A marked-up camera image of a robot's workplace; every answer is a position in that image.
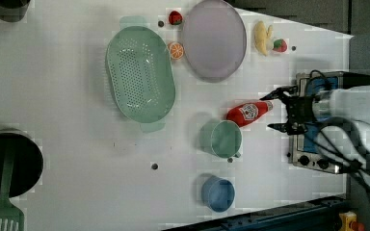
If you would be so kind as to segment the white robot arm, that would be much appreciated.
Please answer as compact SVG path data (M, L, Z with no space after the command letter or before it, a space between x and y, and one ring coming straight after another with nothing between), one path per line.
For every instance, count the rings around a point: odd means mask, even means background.
M370 192L370 85L321 90L298 96L295 87L281 87L264 96L280 100L287 112L284 123L270 127L287 135L317 133L309 140L322 159L356 178Z

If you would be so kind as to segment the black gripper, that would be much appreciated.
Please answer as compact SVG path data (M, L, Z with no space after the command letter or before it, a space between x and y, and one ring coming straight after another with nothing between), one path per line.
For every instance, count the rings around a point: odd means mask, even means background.
M305 124L315 120L315 115L312 110L314 97L294 96L297 90L297 86L284 86L276 88L261 97L262 101L278 99L282 102L286 102L287 123L272 123L268 125L269 128L289 136L301 135L307 131Z

